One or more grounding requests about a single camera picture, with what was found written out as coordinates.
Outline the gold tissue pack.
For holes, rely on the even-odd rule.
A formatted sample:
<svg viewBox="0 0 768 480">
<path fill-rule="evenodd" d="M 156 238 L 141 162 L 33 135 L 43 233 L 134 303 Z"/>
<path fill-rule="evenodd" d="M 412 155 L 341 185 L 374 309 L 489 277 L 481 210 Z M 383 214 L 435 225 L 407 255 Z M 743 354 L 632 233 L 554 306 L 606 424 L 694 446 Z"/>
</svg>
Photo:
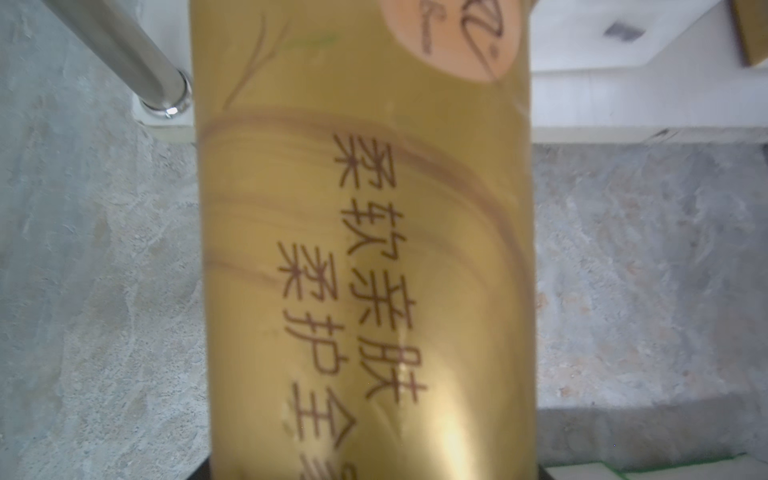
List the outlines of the gold tissue pack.
<svg viewBox="0 0 768 480">
<path fill-rule="evenodd" d="M 744 62 L 751 68 L 767 68 L 767 0 L 730 0 Z"/>
<path fill-rule="evenodd" d="M 194 1 L 210 474 L 534 479 L 527 1 Z"/>
</svg>

